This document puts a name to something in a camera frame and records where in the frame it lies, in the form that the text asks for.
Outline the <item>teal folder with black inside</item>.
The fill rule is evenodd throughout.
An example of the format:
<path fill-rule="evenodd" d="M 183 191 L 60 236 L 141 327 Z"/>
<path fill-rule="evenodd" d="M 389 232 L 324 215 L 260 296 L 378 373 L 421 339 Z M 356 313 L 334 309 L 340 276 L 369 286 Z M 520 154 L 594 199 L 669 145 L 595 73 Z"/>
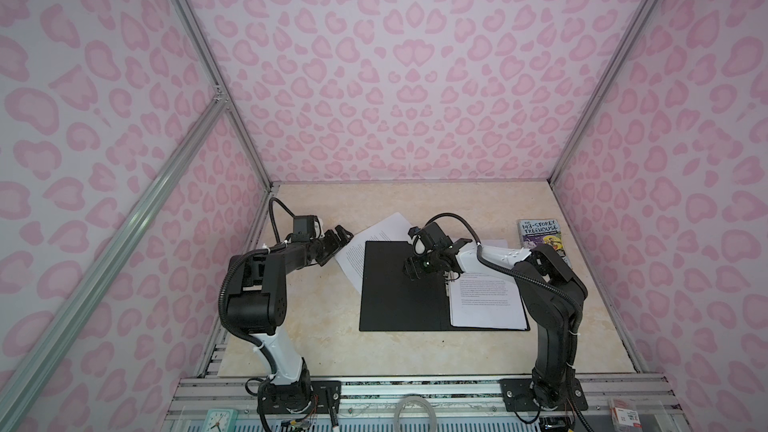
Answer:
<path fill-rule="evenodd" d="M 369 241 L 365 246 L 359 330 L 362 332 L 497 331 L 450 325 L 446 281 L 424 274 L 412 281 L 404 262 L 412 255 L 406 242 Z"/>

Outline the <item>printed paper sheet back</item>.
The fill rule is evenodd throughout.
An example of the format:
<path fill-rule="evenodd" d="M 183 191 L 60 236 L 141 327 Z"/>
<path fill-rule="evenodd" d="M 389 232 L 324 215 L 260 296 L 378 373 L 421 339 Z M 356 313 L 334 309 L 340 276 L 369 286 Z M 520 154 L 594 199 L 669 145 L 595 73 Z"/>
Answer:
<path fill-rule="evenodd" d="M 483 265 L 477 244 L 464 245 L 456 255 L 461 273 L 447 284 L 450 325 L 463 329 L 530 329 L 515 279 Z"/>

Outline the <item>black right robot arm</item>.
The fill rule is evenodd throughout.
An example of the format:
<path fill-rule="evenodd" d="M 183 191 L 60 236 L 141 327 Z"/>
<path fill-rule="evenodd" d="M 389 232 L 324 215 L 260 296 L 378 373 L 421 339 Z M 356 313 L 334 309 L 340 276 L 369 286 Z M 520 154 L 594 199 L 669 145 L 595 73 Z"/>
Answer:
<path fill-rule="evenodd" d="M 488 272 L 516 284 L 525 310 L 537 325 L 537 357 L 527 389 L 512 395 L 531 403 L 538 413 L 563 408 L 592 429 L 578 406 L 575 359 L 583 306 L 588 291 L 572 268 L 548 244 L 531 249 L 485 246 L 463 217 L 443 212 L 422 227 L 408 231 L 412 254 L 405 261 L 406 276 Z"/>

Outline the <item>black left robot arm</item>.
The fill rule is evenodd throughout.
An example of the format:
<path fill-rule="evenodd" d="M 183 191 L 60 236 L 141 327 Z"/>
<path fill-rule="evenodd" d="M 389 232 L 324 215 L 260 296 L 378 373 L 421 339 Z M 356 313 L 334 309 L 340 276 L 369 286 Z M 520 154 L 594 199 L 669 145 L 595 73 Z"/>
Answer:
<path fill-rule="evenodd" d="M 297 215 L 272 197 L 267 213 L 276 244 L 230 258 L 218 296 L 222 327 L 249 343 L 266 363 L 266 377 L 246 392 L 258 400 L 257 412 L 304 415 L 320 404 L 305 359 L 282 331 L 287 311 L 287 276 L 326 265 L 354 234 L 338 225 L 325 230 L 316 215 Z"/>

